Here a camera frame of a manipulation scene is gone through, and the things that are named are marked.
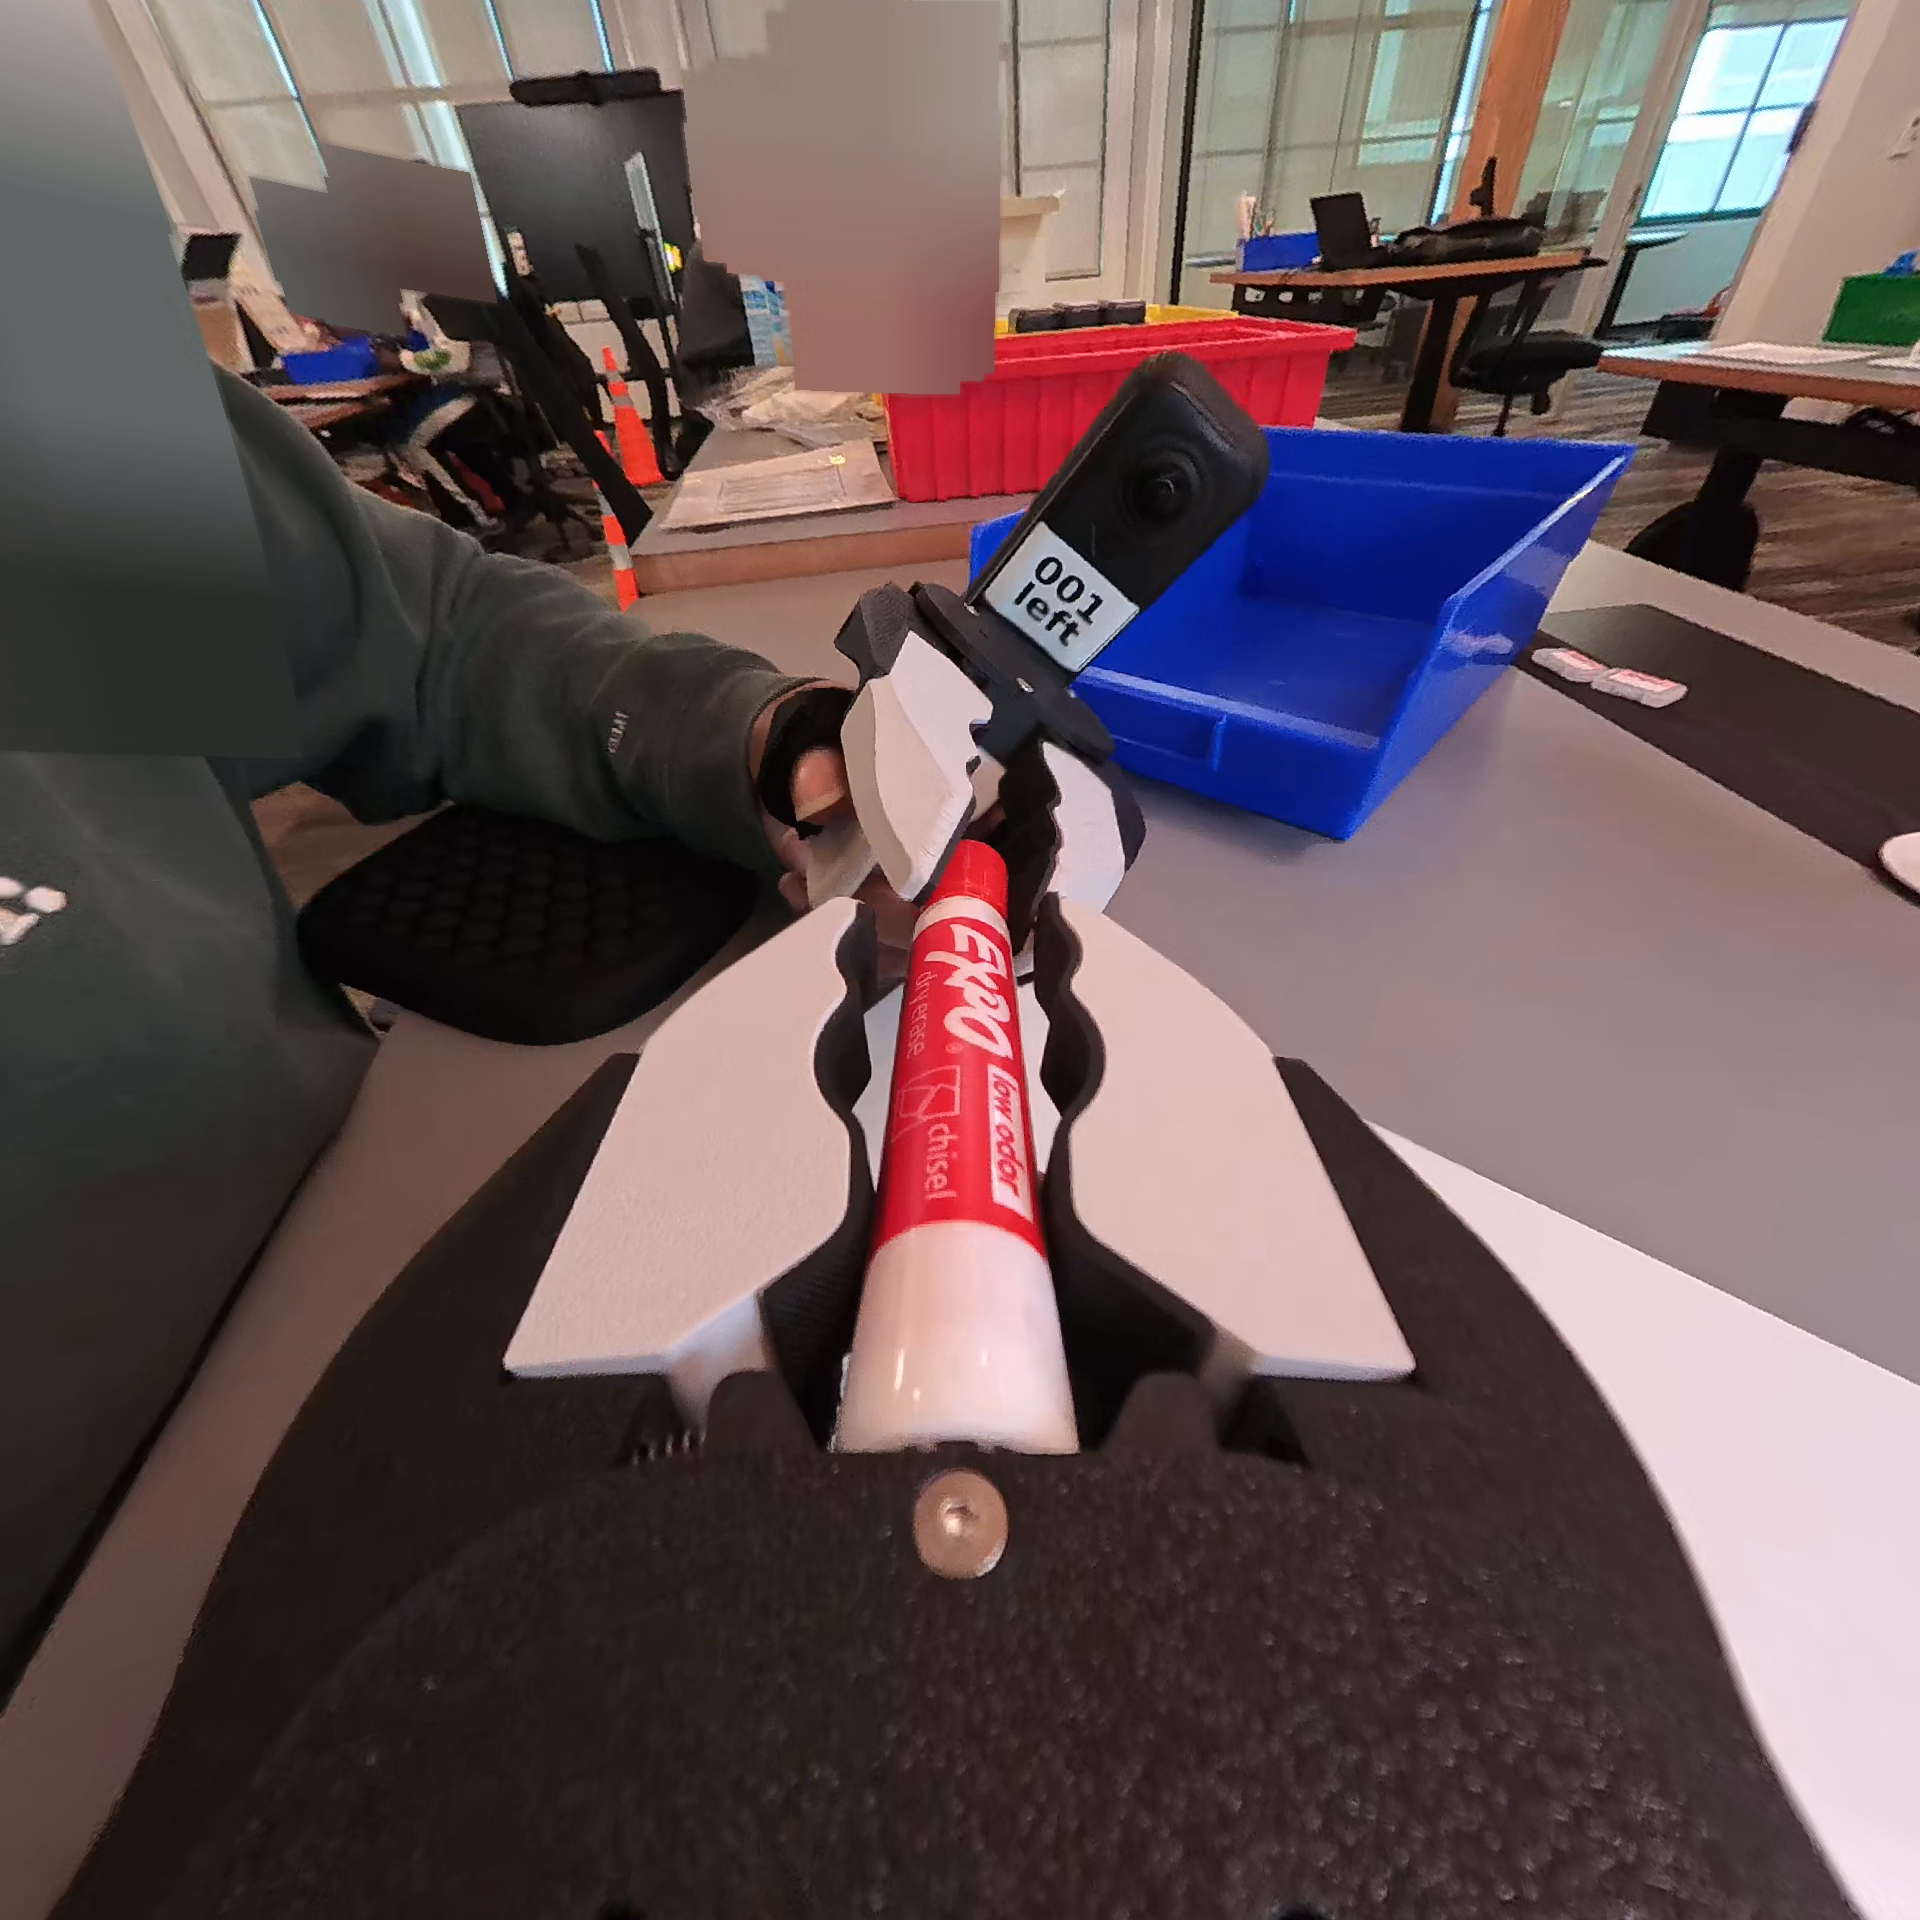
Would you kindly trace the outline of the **orange traffic cone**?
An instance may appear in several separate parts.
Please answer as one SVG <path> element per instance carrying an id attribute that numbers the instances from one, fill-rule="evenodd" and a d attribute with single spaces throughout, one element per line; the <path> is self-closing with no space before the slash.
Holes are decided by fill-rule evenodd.
<path id="1" fill-rule="evenodd" d="M 634 394 L 617 368 L 617 356 L 612 348 L 603 345 L 602 355 L 603 386 L 607 394 L 615 431 L 615 455 L 621 466 L 621 473 L 636 489 L 666 486 L 666 475 L 655 455 L 651 423 L 641 415 L 638 404 L 634 402 Z"/>
<path id="2" fill-rule="evenodd" d="M 594 502 L 602 512 L 607 562 L 612 572 L 615 606 L 619 609 L 619 614 L 629 614 L 641 600 L 638 578 L 634 570 L 634 544 L 651 521 L 651 507 L 644 502 L 643 491 L 636 488 L 636 482 L 629 478 L 627 466 L 617 452 L 615 434 L 602 427 L 594 436 L 599 442 L 599 448 L 612 463 L 612 471 L 619 481 L 617 491 L 627 499 L 627 506 L 638 511 L 638 530 L 631 534 L 629 524 L 617 514 L 615 504 L 607 499 L 607 491 L 594 486 Z"/>

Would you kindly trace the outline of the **pile of clear plastic bags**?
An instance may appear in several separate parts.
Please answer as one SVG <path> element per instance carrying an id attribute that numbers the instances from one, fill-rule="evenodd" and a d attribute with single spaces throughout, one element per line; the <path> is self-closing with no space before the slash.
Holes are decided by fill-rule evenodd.
<path id="1" fill-rule="evenodd" d="M 876 394 L 812 391 L 795 385 L 794 368 L 742 368 L 705 402 L 715 426 L 779 434 L 804 448 L 842 442 L 885 446 L 889 427 Z"/>

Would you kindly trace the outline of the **wooden background desk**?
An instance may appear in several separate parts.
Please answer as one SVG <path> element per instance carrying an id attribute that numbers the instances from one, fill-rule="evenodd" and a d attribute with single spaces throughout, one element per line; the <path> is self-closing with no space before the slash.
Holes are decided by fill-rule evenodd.
<path id="1" fill-rule="evenodd" d="M 1231 311 L 1245 311 L 1255 298 L 1301 292 L 1307 298 L 1381 292 L 1427 303 L 1430 316 L 1413 364 L 1409 396 L 1401 410 L 1399 431 L 1413 434 L 1446 434 L 1457 419 L 1457 391 L 1452 385 L 1452 355 L 1457 348 L 1457 316 L 1469 303 L 1469 316 L 1478 314 L 1486 298 L 1506 286 L 1522 286 L 1531 296 L 1546 296 L 1555 282 L 1606 268 L 1610 262 L 1585 250 L 1543 252 L 1533 257 L 1454 259 L 1406 268 L 1372 268 L 1329 272 L 1319 268 L 1277 272 L 1212 272 L 1214 286 L 1231 291 Z"/>
<path id="2" fill-rule="evenodd" d="M 710 534 L 666 529 L 666 496 L 634 544 L 641 595 L 700 587 L 763 585 L 834 572 L 881 570 L 883 578 L 913 584 L 970 582 L 971 529 L 1020 514 L 1029 494 L 898 502 L 867 512 L 829 512 L 757 521 Z"/>
<path id="3" fill-rule="evenodd" d="M 1869 348 L 1633 345 L 1595 370 L 1654 386 L 1646 439 L 1711 455 L 1692 499 L 1628 544 L 1654 567 L 1742 593 L 1759 544 L 1749 491 L 1765 465 L 1917 488 L 1915 368 L 1883 366 Z"/>

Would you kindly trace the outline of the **black office chair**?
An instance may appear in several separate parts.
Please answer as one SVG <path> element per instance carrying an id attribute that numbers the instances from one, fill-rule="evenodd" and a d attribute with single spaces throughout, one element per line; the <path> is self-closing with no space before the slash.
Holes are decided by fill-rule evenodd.
<path id="1" fill-rule="evenodd" d="M 1500 400 L 1494 439 L 1503 436 L 1515 400 L 1546 416 L 1555 386 L 1602 359 L 1605 348 L 1591 335 L 1540 328 L 1550 292 L 1551 280 L 1526 280 L 1478 298 L 1454 348 L 1450 385 Z"/>

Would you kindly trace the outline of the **red plastic bin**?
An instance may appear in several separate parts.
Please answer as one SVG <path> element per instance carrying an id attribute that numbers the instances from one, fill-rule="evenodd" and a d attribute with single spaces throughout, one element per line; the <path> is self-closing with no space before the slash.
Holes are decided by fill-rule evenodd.
<path id="1" fill-rule="evenodd" d="M 1330 356 L 1354 343 L 1351 328 L 1162 305 L 1139 324 L 1004 331 L 993 375 L 951 396 L 883 399 L 895 491 L 905 502 L 1039 491 L 1157 352 L 1190 356 L 1262 427 L 1310 426 Z"/>

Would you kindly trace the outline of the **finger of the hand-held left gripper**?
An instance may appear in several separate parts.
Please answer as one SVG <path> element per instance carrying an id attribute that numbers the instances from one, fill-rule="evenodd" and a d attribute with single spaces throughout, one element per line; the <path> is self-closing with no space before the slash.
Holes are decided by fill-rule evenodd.
<path id="1" fill-rule="evenodd" d="M 1047 897 L 1103 912 L 1139 859 L 1145 816 L 1113 762 L 1027 742 L 999 780 L 993 849 L 1005 867 L 1014 950 L 1034 943 Z"/>
<path id="2" fill-rule="evenodd" d="M 916 631 L 867 679 L 844 726 L 858 828 L 889 888 L 929 899 L 977 816 L 979 687 Z"/>

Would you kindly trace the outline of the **black bag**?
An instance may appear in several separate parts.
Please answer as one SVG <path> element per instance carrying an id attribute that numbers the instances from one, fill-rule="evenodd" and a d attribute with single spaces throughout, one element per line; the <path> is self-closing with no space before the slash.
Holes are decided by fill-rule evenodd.
<path id="1" fill-rule="evenodd" d="M 1546 228 L 1530 219 L 1474 217 L 1441 227 L 1403 228 L 1386 264 L 1399 271 L 1502 262 L 1540 254 Z"/>

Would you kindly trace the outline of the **green plastic bin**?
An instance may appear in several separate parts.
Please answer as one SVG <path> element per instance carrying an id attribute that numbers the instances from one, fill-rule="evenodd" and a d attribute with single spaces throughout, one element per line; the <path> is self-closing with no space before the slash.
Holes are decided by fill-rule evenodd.
<path id="1" fill-rule="evenodd" d="M 1917 303 L 1917 272 L 1847 278 L 1820 340 L 1826 345 L 1911 351 L 1917 343 Z"/>

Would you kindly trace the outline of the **black display screen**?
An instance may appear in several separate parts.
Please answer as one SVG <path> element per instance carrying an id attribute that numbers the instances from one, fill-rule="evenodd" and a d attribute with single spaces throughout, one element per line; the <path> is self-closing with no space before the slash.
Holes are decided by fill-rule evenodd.
<path id="1" fill-rule="evenodd" d="M 621 298 L 646 298 L 653 278 L 641 233 L 681 252 L 694 246 L 681 91 L 459 103 L 454 114 L 490 217 L 523 242 L 549 303 L 596 300 L 579 247 L 602 257 Z"/>

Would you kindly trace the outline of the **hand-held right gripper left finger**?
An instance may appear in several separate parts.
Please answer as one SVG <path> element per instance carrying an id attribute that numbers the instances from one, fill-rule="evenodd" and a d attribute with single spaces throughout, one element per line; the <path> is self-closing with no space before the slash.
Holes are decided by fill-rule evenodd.
<path id="1" fill-rule="evenodd" d="M 658 1027 L 503 1354 L 511 1376 L 662 1376 L 705 1423 L 727 1376 L 761 1369 L 831 1419 L 874 1235 L 874 986 L 874 912 L 831 902 Z"/>

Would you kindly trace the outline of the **blue plastic bin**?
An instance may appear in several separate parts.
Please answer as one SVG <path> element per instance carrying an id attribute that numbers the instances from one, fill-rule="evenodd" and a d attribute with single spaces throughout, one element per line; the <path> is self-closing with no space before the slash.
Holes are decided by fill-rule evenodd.
<path id="1" fill-rule="evenodd" d="M 1265 436 L 1255 507 L 1074 692 L 1129 776 L 1343 841 L 1533 643 L 1637 444 Z"/>

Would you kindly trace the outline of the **white paper sheets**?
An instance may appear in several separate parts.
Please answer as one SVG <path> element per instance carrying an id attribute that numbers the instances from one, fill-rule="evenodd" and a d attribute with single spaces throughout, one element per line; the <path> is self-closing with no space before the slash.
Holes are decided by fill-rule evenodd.
<path id="1" fill-rule="evenodd" d="M 692 466 L 662 507 L 668 534 L 868 512 L 895 506 L 895 489 L 868 439 L 798 448 L 770 459 Z"/>

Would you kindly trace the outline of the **white whiteboard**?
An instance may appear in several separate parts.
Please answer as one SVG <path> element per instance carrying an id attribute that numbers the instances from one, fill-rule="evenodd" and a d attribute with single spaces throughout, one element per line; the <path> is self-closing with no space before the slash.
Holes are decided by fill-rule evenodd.
<path id="1" fill-rule="evenodd" d="M 1663 1499 L 1860 1916 L 1915 1916 L 1915 1386 L 1386 1130 L 1551 1322 Z"/>

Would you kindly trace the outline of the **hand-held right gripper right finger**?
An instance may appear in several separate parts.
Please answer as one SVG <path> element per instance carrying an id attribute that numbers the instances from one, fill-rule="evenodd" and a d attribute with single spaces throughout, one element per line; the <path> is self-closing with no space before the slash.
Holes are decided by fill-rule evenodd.
<path id="1" fill-rule="evenodd" d="M 1399 1382 L 1415 1359 L 1276 1058 L 1090 905 L 1036 921 L 1047 1258 L 1076 1412 L 1193 1376 Z"/>

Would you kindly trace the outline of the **person's left hand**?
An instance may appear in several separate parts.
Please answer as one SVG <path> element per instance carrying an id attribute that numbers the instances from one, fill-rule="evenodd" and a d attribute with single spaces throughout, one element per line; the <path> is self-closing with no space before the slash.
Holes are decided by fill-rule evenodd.
<path id="1" fill-rule="evenodd" d="M 842 755 L 851 702 L 845 689 L 807 684 L 773 700 L 751 723 L 749 788 L 779 864 L 779 899 L 794 912 L 809 908 L 809 858 L 817 844 L 853 810 Z"/>

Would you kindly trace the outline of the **wooden pillar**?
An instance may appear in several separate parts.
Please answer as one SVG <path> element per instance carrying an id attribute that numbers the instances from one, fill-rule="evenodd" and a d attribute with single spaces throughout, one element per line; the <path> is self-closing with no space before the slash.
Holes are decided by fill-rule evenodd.
<path id="1" fill-rule="evenodd" d="M 1494 11 L 1463 161 L 1463 185 L 1454 199 L 1458 219 L 1469 219 L 1474 212 L 1487 217 L 1515 212 L 1567 11 L 1571 2 L 1502 2 Z M 1463 328 L 1461 306 L 1474 300 L 1468 286 L 1468 280 L 1452 278 L 1428 288 L 1433 300 L 1401 419 L 1409 433 L 1450 433 L 1454 423 L 1457 394 L 1450 386 L 1450 361 Z"/>

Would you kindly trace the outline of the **red dry erase marker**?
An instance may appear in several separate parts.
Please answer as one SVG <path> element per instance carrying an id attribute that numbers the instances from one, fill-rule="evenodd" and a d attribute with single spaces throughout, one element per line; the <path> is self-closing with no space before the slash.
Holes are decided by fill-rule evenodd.
<path id="1" fill-rule="evenodd" d="M 1014 951 L 986 899 L 948 897 L 916 927 L 831 1444 L 1079 1450 L 1039 1222 Z"/>

